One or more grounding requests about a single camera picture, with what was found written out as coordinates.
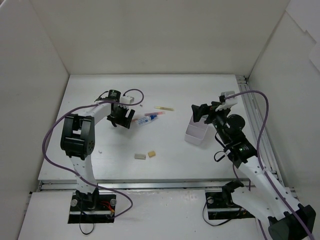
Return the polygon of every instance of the small block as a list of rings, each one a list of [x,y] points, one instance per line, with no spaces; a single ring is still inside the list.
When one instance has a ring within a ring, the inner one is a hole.
[[[155,151],[150,151],[150,152],[148,152],[149,158],[152,158],[152,157],[154,157],[155,155],[156,155],[156,152],[155,152]]]
[[[154,106],[155,109],[167,110],[167,111],[174,111],[171,107],[164,107],[164,106]]]
[[[144,154],[135,154],[134,155],[134,159],[141,159],[141,160],[145,160],[146,159],[146,155]]]

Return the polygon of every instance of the screw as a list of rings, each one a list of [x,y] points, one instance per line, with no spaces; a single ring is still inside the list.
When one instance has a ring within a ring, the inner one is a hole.
[[[75,207],[75,206],[77,206],[77,204],[78,204],[78,200],[77,199],[72,199],[71,200],[71,203],[70,203],[71,207]]]
[[[209,196],[207,199],[206,199],[207,203],[208,204],[213,204],[214,203],[214,198],[212,196]]]
[[[110,206],[111,206],[111,207],[114,207],[116,204],[117,204],[117,200],[115,200],[114,198],[112,198],[112,199],[110,200]]]

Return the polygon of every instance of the white table surface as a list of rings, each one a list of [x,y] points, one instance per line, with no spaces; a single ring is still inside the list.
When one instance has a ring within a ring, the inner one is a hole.
[[[113,127],[102,120],[95,126],[95,149],[92,153],[93,173],[97,180],[195,180],[234,178],[232,163],[225,158],[220,162],[213,155],[222,150],[215,141],[214,127],[209,125],[200,146],[184,140],[192,117],[191,105],[210,104],[219,101],[225,91],[239,92],[234,75],[71,75],[58,116],[82,105],[88,105],[104,91],[115,89],[124,93],[138,88],[144,92],[141,106],[135,106],[134,118],[144,113],[156,112],[154,106],[174,108],[166,111],[148,125],[130,129]],[[138,101],[138,92],[130,93]],[[243,132],[251,143],[253,135],[241,97],[231,109],[241,115],[246,126]],[[70,159],[60,148],[63,123],[53,131],[47,155],[54,162],[72,168]],[[155,151],[149,158],[147,153]],[[134,159],[134,155],[146,154],[146,160]],[[72,173],[51,166],[44,161],[39,174],[43,181],[74,181]]]
[[[162,190],[127,192],[133,208],[115,219],[99,223],[89,236],[81,234],[79,224],[68,224],[72,192],[32,194],[19,240],[262,240],[254,218],[237,219],[225,225],[209,226],[202,219],[204,190]],[[129,202],[117,196],[115,211]],[[209,220],[212,224],[221,220]],[[90,231],[92,224],[82,224]]]

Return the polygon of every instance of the black cable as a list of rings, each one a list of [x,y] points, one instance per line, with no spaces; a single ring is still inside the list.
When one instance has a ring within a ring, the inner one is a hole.
[[[218,227],[218,226],[221,226],[221,225],[224,225],[224,224],[230,222],[231,220],[236,219],[236,217],[238,217],[238,215],[240,214],[241,209],[242,209],[242,207],[240,207],[240,208],[239,208],[239,211],[236,212],[236,215],[235,215],[234,217],[231,217],[231,218],[229,218],[229,219],[227,219],[227,220],[225,220],[225,221],[223,221],[223,222],[220,222],[220,223],[217,224],[217,225],[214,225],[214,224],[208,222],[208,221],[205,219],[205,208],[206,208],[206,206],[207,206],[207,201],[205,201],[204,207],[203,207],[203,209],[202,209],[202,218],[203,218],[203,220],[204,220],[207,224],[209,224],[209,225],[212,226],[212,227]]]
[[[226,157],[226,155],[223,154],[223,156],[221,156],[221,157],[217,160],[217,159],[216,159],[216,155],[217,155],[218,153],[225,153],[225,152],[224,152],[224,151],[217,151],[217,152],[213,155],[213,159],[214,159],[214,161],[216,161],[217,163],[220,162],[222,159],[224,159],[224,158]]]
[[[82,216],[82,214],[83,214],[83,215],[85,215],[88,219],[90,219],[90,217],[88,216],[88,214],[86,214],[86,213],[82,210],[82,200],[81,200],[81,203],[80,203],[80,207],[79,207],[78,205],[77,205],[77,207],[80,209],[80,217],[79,217],[79,228],[80,228],[80,231],[81,231],[81,233],[82,233],[83,235],[89,235],[89,234],[91,234],[91,233],[95,230],[95,223],[94,223],[93,220],[91,220],[91,221],[92,221],[92,224],[93,224],[92,230],[91,230],[90,232],[84,232],[84,231],[82,230],[82,228],[81,228],[81,216]]]
[[[219,138],[217,137],[218,132],[215,133],[214,138],[215,140],[223,147],[225,148],[226,146],[222,143],[222,141],[219,140]]]
[[[104,91],[103,93],[101,93],[101,95],[98,96],[98,98],[95,100],[95,102],[96,102],[96,101],[100,101],[101,96],[102,96],[103,94],[106,94],[107,92],[109,92],[109,91]]]

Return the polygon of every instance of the white wall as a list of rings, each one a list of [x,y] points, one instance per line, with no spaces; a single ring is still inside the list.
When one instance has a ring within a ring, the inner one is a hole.
[[[316,45],[309,54],[309,59],[320,71],[320,1],[319,0],[291,0],[286,12],[299,27],[316,41]]]
[[[28,0],[0,6],[0,238],[16,239],[68,73]]]
[[[31,0],[70,74],[248,75],[289,0]]]
[[[270,101],[267,131],[284,181],[320,214],[320,72],[309,59],[316,42],[285,13],[249,78]],[[262,113],[265,103],[257,100]],[[320,238],[319,220],[315,237]]]

